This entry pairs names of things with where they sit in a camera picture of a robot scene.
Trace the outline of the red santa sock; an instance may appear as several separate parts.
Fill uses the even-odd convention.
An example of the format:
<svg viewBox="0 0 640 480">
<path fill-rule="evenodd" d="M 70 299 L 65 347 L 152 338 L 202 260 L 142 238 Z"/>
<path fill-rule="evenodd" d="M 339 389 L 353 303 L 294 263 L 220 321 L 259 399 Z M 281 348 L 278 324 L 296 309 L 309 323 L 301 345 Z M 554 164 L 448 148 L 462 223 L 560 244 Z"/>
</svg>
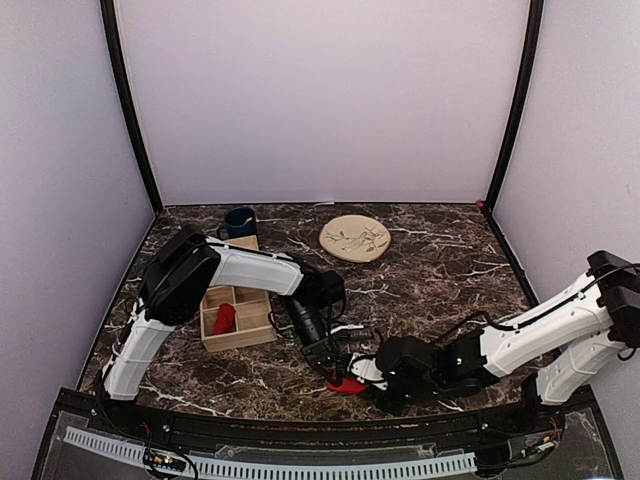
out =
<svg viewBox="0 0 640 480">
<path fill-rule="evenodd" d="M 217 310 L 213 334 L 223 335 L 234 331 L 236 311 L 232 304 L 222 303 Z"/>
</svg>

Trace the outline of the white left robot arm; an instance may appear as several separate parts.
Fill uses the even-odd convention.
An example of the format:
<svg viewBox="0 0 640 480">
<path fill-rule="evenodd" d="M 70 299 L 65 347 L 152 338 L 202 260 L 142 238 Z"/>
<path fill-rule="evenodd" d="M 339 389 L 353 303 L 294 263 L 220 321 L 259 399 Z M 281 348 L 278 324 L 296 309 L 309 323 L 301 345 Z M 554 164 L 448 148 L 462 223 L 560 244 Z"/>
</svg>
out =
<svg viewBox="0 0 640 480">
<path fill-rule="evenodd" d="M 195 316 L 207 290 L 217 286 L 279 295 L 305 361 L 339 385 L 340 373 L 327 368 L 340 362 L 331 312 L 346 297 L 342 277 L 284 253 L 231 245 L 187 225 L 147 265 L 129 320 L 96 379 L 97 388 L 109 399 L 101 417 L 120 436 L 134 435 L 141 427 L 140 412 L 126 401 L 136 398 L 160 346 Z"/>
</svg>

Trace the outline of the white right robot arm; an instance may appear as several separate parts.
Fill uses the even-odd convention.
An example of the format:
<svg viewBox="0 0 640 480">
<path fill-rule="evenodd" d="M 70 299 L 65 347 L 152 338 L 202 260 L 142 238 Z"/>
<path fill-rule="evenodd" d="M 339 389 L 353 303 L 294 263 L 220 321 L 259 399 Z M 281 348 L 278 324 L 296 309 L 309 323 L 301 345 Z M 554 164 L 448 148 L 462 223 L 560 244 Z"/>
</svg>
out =
<svg viewBox="0 0 640 480">
<path fill-rule="evenodd" d="M 601 250 L 561 293 L 503 323 L 488 322 L 446 346 L 390 337 L 375 355 L 356 355 L 349 372 L 375 389 L 379 408 L 396 413 L 412 399 L 466 398 L 534 358 L 563 350 L 524 383 L 510 413 L 521 434 L 534 432 L 610 360 L 639 346 L 639 266 Z"/>
</svg>

